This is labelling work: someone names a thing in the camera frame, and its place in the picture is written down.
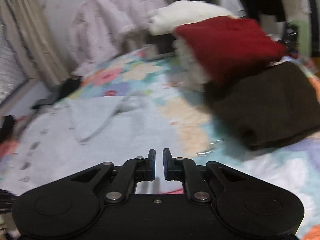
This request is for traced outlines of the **silver quilted window cover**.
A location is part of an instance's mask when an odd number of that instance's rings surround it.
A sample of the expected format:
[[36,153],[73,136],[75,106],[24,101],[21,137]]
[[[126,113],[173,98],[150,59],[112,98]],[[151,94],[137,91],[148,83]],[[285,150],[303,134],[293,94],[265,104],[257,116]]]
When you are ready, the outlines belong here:
[[1,105],[27,81],[27,76],[18,61],[11,43],[6,36],[6,25],[1,21]]

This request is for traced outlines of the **white folded clothes pile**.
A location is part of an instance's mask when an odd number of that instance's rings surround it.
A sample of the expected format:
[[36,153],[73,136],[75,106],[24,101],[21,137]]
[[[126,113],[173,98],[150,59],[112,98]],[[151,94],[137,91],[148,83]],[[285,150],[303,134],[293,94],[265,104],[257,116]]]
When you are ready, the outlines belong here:
[[208,20],[238,20],[230,10],[201,1],[177,1],[147,14],[152,37],[172,34],[173,47],[180,66],[186,72],[184,87],[203,91],[210,76],[195,57],[188,37],[201,38],[200,28]]

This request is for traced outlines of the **black folded clothes on suitcase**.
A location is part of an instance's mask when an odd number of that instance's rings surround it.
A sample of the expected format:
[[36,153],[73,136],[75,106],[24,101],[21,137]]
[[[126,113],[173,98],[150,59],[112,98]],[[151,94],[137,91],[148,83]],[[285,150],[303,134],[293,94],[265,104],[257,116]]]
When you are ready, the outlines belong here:
[[0,143],[7,140],[13,133],[16,120],[12,115],[4,116],[4,121],[0,130]]

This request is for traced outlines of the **red folded garment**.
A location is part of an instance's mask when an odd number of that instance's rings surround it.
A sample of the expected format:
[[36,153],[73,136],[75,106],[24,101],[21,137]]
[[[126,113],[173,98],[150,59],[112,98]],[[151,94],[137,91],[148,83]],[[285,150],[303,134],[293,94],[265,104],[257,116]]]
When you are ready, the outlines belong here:
[[209,81],[217,85],[226,85],[286,55],[286,48],[252,19],[208,20],[200,34],[201,38],[188,37],[188,41]]

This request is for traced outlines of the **pink floral blanket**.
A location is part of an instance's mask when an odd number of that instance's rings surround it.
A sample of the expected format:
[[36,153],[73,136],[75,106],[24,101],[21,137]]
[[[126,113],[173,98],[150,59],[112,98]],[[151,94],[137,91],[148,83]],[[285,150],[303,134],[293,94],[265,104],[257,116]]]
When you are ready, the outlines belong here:
[[73,75],[86,76],[122,54],[128,39],[139,42],[149,28],[148,12],[165,6],[165,0],[85,0],[67,33]]

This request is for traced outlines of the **light grey sweatshirt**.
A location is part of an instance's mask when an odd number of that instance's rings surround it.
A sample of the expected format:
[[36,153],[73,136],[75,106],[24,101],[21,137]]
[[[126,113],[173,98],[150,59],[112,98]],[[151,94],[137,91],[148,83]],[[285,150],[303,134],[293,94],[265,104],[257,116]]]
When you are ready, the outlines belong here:
[[67,99],[24,131],[1,188],[20,195],[105,161],[121,164],[154,146],[159,121],[142,96]]

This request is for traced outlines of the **dark brown folded garment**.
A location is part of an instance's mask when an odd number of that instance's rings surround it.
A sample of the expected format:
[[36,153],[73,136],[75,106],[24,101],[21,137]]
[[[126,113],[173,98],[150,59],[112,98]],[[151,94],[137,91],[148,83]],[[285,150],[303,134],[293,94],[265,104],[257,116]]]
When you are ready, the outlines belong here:
[[209,82],[205,101],[231,134],[253,151],[291,145],[319,131],[316,90],[290,61],[229,86]]

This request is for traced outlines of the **black garment on bed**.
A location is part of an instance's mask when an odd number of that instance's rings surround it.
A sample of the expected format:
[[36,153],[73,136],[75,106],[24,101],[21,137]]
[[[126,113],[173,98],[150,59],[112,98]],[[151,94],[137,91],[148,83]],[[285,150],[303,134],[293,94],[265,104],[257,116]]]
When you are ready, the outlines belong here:
[[67,79],[63,84],[54,87],[45,99],[36,101],[31,109],[38,110],[43,106],[51,106],[75,92],[80,85],[81,79],[79,77]]

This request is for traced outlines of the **beige curtain right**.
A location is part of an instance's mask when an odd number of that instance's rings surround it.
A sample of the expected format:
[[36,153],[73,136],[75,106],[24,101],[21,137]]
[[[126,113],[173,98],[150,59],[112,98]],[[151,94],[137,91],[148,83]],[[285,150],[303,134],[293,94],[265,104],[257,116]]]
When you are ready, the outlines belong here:
[[71,78],[37,0],[1,0],[1,20],[30,77],[42,79],[50,88]]

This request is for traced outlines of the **floral bed quilt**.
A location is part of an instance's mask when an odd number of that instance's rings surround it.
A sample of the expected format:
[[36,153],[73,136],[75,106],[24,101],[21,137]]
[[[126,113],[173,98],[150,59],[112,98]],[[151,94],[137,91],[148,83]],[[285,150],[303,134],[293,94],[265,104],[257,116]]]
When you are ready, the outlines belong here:
[[[163,176],[162,151],[169,148],[176,157],[191,158],[200,165],[210,160],[218,161],[291,191],[302,201],[305,209],[297,236],[319,239],[319,134],[277,150],[250,151],[209,113],[202,93],[184,87],[186,72],[175,57],[148,62],[142,59],[141,54],[141,51],[134,51],[100,64],[78,90],[55,105],[42,109],[36,118],[67,99],[142,96],[156,106],[160,121],[151,138],[154,143],[151,148],[157,152],[156,179],[152,183],[140,183],[138,193],[181,191],[181,183],[167,182]],[[1,150],[1,180],[22,134],[14,146]],[[149,149],[136,155],[146,155]]]

